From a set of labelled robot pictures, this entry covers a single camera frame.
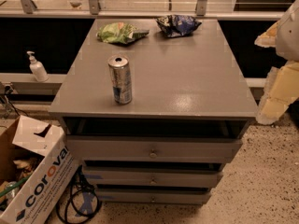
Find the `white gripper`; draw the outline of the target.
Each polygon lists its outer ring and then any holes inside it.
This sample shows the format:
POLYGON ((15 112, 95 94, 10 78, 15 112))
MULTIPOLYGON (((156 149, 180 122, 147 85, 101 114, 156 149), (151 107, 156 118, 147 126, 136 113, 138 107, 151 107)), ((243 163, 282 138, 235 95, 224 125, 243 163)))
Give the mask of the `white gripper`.
POLYGON ((288 60, 284 66, 270 69, 263 87, 256 120, 269 125, 278 121, 299 98, 299 0, 295 0, 279 22, 259 35, 254 44, 276 47, 277 55, 288 60))

